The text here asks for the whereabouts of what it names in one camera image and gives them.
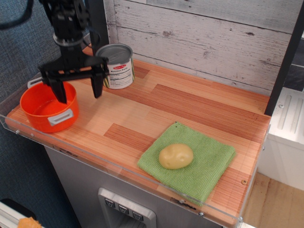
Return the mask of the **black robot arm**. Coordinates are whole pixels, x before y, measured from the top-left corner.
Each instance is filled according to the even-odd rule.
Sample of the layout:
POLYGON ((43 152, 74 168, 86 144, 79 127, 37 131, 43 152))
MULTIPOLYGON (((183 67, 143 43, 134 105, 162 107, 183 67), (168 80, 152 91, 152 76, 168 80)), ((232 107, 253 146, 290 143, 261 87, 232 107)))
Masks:
POLYGON ((41 1, 53 26, 53 39, 61 56, 39 67, 42 82, 51 87, 61 103, 67 103, 63 82, 90 78, 95 98, 103 90, 103 79, 108 75, 108 59, 94 57, 82 51, 83 31, 89 27, 90 14, 81 0, 41 1))

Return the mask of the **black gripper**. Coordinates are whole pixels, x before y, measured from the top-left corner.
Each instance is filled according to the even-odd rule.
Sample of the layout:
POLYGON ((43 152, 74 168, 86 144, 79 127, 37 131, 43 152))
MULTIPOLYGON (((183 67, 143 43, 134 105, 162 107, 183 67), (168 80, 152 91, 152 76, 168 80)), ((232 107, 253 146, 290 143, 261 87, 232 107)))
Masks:
POLYGON ((60 47, 61 56, 38 67, 42 82, 49 85, 60 103, 67 104, 63 81, 91 78, 95 98, 103 90, 103 79, 109 74, 108 58, 90 56, 82 51, 80 45, 60 47))

